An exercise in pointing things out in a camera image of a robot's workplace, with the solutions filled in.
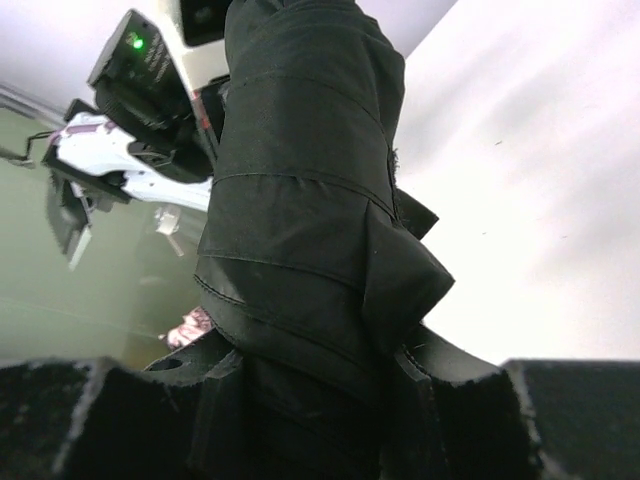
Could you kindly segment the black folding umbrella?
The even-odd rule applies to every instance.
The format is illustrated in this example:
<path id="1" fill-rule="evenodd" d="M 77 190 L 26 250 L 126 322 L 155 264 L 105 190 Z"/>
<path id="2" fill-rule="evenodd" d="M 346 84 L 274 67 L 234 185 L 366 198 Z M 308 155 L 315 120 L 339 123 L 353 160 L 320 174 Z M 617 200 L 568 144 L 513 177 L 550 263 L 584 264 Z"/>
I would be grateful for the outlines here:
<path id="1" fill-rule="evenodd" d="M 196 280 L 253 479 L 375 479 L 393 355 L 453 278 L 400 219 L 405 62 L 352 1 L 235 1 Z"/>

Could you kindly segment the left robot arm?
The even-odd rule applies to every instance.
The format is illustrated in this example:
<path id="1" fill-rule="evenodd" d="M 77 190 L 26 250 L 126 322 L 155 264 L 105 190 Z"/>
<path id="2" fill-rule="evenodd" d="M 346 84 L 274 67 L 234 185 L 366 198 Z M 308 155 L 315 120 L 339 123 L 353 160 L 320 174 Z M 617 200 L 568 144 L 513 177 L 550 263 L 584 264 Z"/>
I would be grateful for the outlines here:
<path id="1" fill-rule="evenodd" d="M 188 233 L 184 211 L 209 204 L 224 122 L 228 68 L 225 1 L 162 1 L 150 19 L 127 11 L 44 156 L 46 215 L 75 268 L 92 215 L 131 201 L 156 206 L 155 229 L 171 245 Z"/>

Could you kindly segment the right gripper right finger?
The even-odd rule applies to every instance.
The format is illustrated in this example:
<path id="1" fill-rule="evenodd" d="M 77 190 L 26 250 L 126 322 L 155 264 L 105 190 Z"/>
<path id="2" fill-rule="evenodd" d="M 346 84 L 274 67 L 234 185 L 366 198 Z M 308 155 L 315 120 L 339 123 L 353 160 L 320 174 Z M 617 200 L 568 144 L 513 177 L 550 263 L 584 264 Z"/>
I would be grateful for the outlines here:
<path id="1" fill-rule="evenodd" d="M 468 354 L 425 327 L 396 353 L 393 479 L 635 479 L 635 361 Z"/>

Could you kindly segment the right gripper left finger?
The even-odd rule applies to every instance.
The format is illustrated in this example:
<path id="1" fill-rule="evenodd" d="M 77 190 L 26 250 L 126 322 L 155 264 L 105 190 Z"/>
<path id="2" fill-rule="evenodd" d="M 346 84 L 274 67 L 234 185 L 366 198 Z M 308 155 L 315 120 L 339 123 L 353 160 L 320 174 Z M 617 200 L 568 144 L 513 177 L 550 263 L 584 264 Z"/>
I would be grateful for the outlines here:
<path id="1" fill-rule="evenodd" d="M 243 358 L 217 333 L 134 371 L 108 357 L 1 367 L 4 479 L 242 479 Z"/>

